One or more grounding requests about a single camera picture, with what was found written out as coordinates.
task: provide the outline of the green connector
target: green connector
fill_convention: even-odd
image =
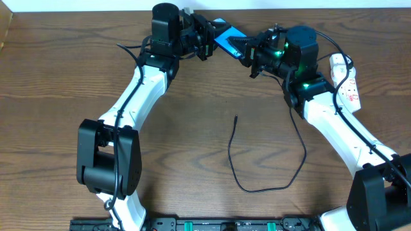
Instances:
[[[185,222],[184,231],[193,231],[193,222],[189,222],[189,221]]]
[[[251,55],[250,55],[250,59],[253,60],[254,59],[254,47],[251,48]]]
[[[267,228],[268,228],[268,231],[276,231],[277,230],[277,228],[275,227],[274,222],[268,222],[267,223]]]

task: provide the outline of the white wall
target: white wall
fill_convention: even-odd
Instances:
[[[151,10],[160,0],[3,0],[13,12]],[[194,10],[411,7],[411,0],[171,0]]]

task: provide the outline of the power cord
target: power cord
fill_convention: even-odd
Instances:
[[[348,65],[348,61],[347,61],[347,55],[345,55],[345,53],[342,51],[341,47],[330,37],[328,37],[327,35],[319,32],[319,31],[315,31],[318,35],[320,35],[321,37],[325,38],[326,40],[330,41],[339,51],[339,53],[341,53],[342,57],[344,58],[344,62],[345,62],[345,67],[347,68],[347,70],[349,70],[349,65]],[[365,138],[349,121],[348,119],[345,117],[345,115],[341,112],[341,108],[338,106],[337,103],[337,94],[338,94],[338,90],[341,87],[341,85],[348,79],[349,77],[349,71],[347,71],[347,73],[345,74],[345,78],[337,85],[337,87],[334,90],[333,93],[333,104],[336,110],[336,113],[338,113],[341,117],[341,119],[346,123],[346,125],[348,127],[350,127],[350,129],[370,148],[370,152],[373,151],[375,154],[377,154],[377,156],[379,156],[381,159],[383,159],[390,167],[391,169],[400,177],[400,179],[402,179],[402,181],[407,185],[408,188],[411,189],[411,183],[407,180],[407,178],[402,174],[402,172],[382,153],[380,152],[375,144],[371,144],[370,141],[367,140],[367,138]]]
[[[278,80],[278,77],[276,77],[276,76],[271,76],[271,75],[268,75],[268,74],[264,74],[264,73],[261,72],[261,71],[259,71],[258,73],[259,73],[260,75],[264,76],[264,77],[269,77],[269,78],[274,79],[275,81],[277,81],[278,85],[281,87],[281,83],[280,83],[280,81]]]
[[[127,49],[135,49],[135,48],[141,48],[141,45],[140,46],[124,46],[124,47]]]
[[[117,213],[117,211],[116,211],[116,209],[115,208],[113,208],[113,214],[114,214],[114,217],[117,219],[117,222],[118,222],[118,227],[119,227],[119,230],[120,231],[123,231],[124,230],[124,228],[123,228],[123,223],[121,222],[121,220],[120,220],[120,217],[118,216],[118,213]]]
[[[112,200],[107,200],[104,203],[104,208],[105,210],[111,210],[114,208],[114,204],[117,200],[117,196],[118,196],[118,191],[119,191],[119,167],[118,167],[118,124],[120,122],[121,117],[123,117],[123,112],[124,112],[124,108],[127,106],[127,103],[131,100],[131,98],[133,97],[134,93],[136,93],[137,89],[140,87],[141,83],[143,82],[143,69],[141,68],[140,65],[138,65],[138,60],[137,57],[129,50],[127,49],[125,46],[121,45],[121,44],[117,44],[117,46],[119,46],[120,48],[124,49],[128,54],[130,54],[133,59],[136,61],[137,66],[140,70],[140,79],[136,85],[136,87],[134,87],[133,91],[130,93],[130,95],[128,95],[127,99],[124,101],[124,103],[122,104],[122,106],[120,107],[120,109],[117,111],[117,116],[116,116],[116,120],[114,122],[114,128],[113,128],[113,147],[114,147],[114,182],[115,182],[115,186],[114,186],[114,193],[113,193],[113,198]]]
[[[286,186],[284,186],[284,187],[272,187],[272,188],[258,189],[258,190],[247,190],[247,189],[245,189],[243,186],[241,186],[241,184],[239,183],[239,181],[238,181],[238,179],[237,179],[236,172],[235,172],[235,170],[234,170],[234,166],[233,166],[233,164],[232,164],[231,156],[230,156],[230,147],[231,147],[232,138],[234,138],[234,134],[235,134],[235,132],[236,132],[236,125],[237,125],[238,115],[236,115],[236,117],[234,118],[234,128],[232,129],[232,134],[231,134],[231,138],[230,138],[229,145],[228,145],[228,156],[229,156],[229,162],[230,162],[230,166],[231,166],[231,170],[232,170],[232,175],[234,176],[234,179],[235,179],[238,187],[239,187],[242,191],[244,191],[244,192],[246,192],[246,193],[263,193],[263,192],[268,192],[268,191],[283,190],[283,189],[287,189],[287,188],[294,182],[295,178],[297,177],[298,173],[300,172],[300,170],[301,170],[301,168],[302,168],[302,165],[304,165],[304,163],[305,163],[305,161],[306,161],[307,149],[306,149],[306,146],[305,146],[304,142],[302,141],[302,138],[301,138],[301,135],[300,135],[300,133],[299,133],[299,131],[298,131],[297,125],[295,125],[295,121],[294,121],[294,118],[293,118],[293,114],[292,114],[291,108],[290,108],[290,117],[291,117],[291,121],[293,122],[295,131],[297,132],[298,138],[300,138],[302,147],[304,148],[304,157],[302,158],[301,164],[300,164],[300,166],[298,167],[298,169],[296,170],[293,178],[290,180],[290,183],[288,183],[288,185],[286,185]]]

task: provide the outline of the blue object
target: blue object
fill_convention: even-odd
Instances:
[[[216,19],[214,22],[225,22],[223,19]],[[228,41],[230,36],[235,37],[245,37],[245,35],[237,30],[234,26],[231,26],[230,29],[226,30],[220,36],[216,37],[214,41],[221,47],[225,52],[230,54],[233,58],[239,59],[242,57],[241,53],[239,53]]]

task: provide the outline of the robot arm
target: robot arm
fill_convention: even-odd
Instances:
[[[242,65],[251,67],[250,77],[267,71],[282,78],[288,106],[325,136],[350,170],[354,181],[347,206],[320,217],[324,230],[386,230],[411,222],[410,189],[335,114],[334,87],[317,72],[318,44],[313,29],[275,27],[256,37],[246,37],[222,20],[207,21],[201,15],[188,15],[163,3],[153,8],[152,33],[150,49],[142,49],[137,59],[143,70],[142,85],[125,107],[118,126],[121,183],[114,208],[125,230],[140,230],[146,216],[136,192],[142,170],[138,131],[154,103],[170,86],[181,56],[195,52],[204,61],[219,41],[220,47]],[[279,48],[279,39],[284,36],[284,48]],[[114,161],[113,155],[98,147],[112,145],[117,111],[139,80],[136,68],[132,81],[114,106],[99,121],[86,119],[79,127],[77,180],[103,201],[111,199],[114,192]],[[411,156],[400,158],[355,119],[351,113],[355,107],[348,107],[340,99],[337,103],[348,121],[410,178]],[[392,182],[389,190],[384,188],[384,180]]]
[[[142,70],[144,72],[143,82],[125,107],[123,117],[119,122],[120,128],[130,126],[133,130],[139,131],[154,103],[160,96],[166,93],[168,81],[166,73],[160,71],[159,68],[150,67],[149,65],[142,66]],[[114,126],[118,109],[130,95],[139,79],[140,70],[136,68],[128,87],[113,107],[104,113],[99,120],[104,121],[104,124]]]

